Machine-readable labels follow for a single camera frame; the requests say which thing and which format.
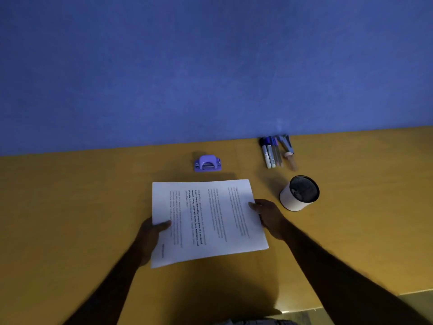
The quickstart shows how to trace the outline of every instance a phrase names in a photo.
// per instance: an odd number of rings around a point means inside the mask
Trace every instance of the white paper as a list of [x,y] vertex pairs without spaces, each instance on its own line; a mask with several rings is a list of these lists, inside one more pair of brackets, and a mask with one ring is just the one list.
[[171,220],[159,234],[152,268],[269,248],[249,180],[154,182],[153,223]]

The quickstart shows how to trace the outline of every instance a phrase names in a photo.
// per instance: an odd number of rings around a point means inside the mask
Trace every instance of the left hand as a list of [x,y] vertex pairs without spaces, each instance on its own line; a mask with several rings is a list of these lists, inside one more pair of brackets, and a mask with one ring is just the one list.
[[168,229],[170,226],[170,220],[153,225],[152,217],[148,218],[142,223],[134,241],[134,245],[138,247],[143,256],[140,266],[143,266],[149,262],[152,251],[155,249],[156,244],[158,243],[159,233]]

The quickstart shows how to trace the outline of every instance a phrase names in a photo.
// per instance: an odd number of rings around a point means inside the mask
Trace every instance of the right hand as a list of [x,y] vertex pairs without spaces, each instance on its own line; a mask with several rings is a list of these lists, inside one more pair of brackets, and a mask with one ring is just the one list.
[[258,212],[263,227],[267,228],[277,240],[283,240],[289,221],[284,218],[275,203],[265,199],[256,199],[255,202],[255,204],[248,202],[248,205]]

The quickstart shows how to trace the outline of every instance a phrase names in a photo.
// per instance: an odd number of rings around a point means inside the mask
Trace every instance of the yellow desk surface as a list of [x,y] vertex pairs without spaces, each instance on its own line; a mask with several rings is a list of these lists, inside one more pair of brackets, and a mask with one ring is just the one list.
[[[58,324],[151,215],[153,181],[249,179],[278,202],[295,174],[319,200],[284,215],[395,294],[433,288],[433,127],[294,136],[299,171],[265,168],[255,139],[0,158],[0,323]],[[215,154],[223,170],[194,173]],[[289,249],[138,270],[120,324],[209,324],[320,306]]]

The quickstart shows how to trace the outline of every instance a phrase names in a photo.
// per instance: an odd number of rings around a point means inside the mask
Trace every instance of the floor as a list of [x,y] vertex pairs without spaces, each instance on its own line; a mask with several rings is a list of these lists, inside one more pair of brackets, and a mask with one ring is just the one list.
[[[403,294],[400,295],[400,299],[433,322],[433,290]],[[273,318],[291,320],[297,322],[298,325],[333,325],[333,322],[323,308],[289,312]]]

